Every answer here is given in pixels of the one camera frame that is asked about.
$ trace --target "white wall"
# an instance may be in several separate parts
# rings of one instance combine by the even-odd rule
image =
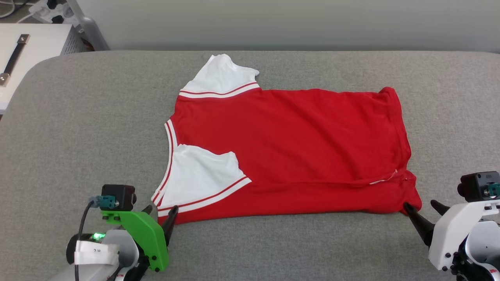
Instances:
[[[500,0],[76,0],[112,50],[500,52]]]

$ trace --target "white cable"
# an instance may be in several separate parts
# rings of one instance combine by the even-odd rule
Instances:
[[[29,15],[27,15],[27,16],[25,16],[25,17],[21,18],[20,20],[18,20],[18,21],[16,22],[16,24],[20,24],[22,21],[24,21],[24,20],[26,20],[26,19],[31,18],[33,15],[34,15],[34,13],[30,13]]]
[[[6,18],[6,17],[12,15],[12,13],[14,13],[14,11],[16,10],[16,4],[14,4],[14,0],[10,0],[10,3],[8,3],[8,4],[12,4],[12,9],[10,10],[10,12],[3,14],[3,15],[0,15],[0,19]]]
[[[0,4],[12,4],[12,2],[5,2],[5,1],[0,1]],[[22,2],[15,2],[14,4],[16,5],[22,5]],[[26,3],[26,6],[35,6],[36,3]]]

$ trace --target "camera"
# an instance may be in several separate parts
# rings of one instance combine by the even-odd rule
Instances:
[[[457,187],[458,194],[467,202],[500,199],[500,174],[483,171],[463,175]]]
[[[109,196],[114,197],[112,205],[100,207],[102,211],[132,211],[137,201],[136,189],[131,185],[105,184],[102,186],[100,195],[105,199]]]

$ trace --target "t-shirt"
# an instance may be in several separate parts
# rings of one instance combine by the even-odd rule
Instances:
[[[165,123],[168,165],[151,200],[162,223],[422,207],[395,90],[262,89],[211,56]]]

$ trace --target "black cable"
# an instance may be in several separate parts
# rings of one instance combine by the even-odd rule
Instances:
[[[5,16],[5,17],[2,17],[2,19],[6,19],[12,15],[14,15],[14,13],[16,13],[17,11],[19,11],[21,8],[23,8],[24,6],[26,6],[26,4],[28,4],[30,0],[24,0],[24,2],[19,5],[19,6],[16,6],[16,0],[12,1],[12,4],[14,5],[14,10],[12,11],[12,13],[10,13],[9,15]]]
[[[94,201],[90,201],[87,204],[87,207],[85,208],[85,211],[83,211],[83,215],[81,216],[81,221],[80,221],[80,228],[78,229],[78,237],[76,241],[80,241],[82,239],[82,232],[84,232],[84,223],[85,223],[85,218],[87,217],[87,213],[89,212],[89,209],[91,206],[94,204]],[[78,272],[78,264],[74,265],[74,281],[80,281],[80,275]]]

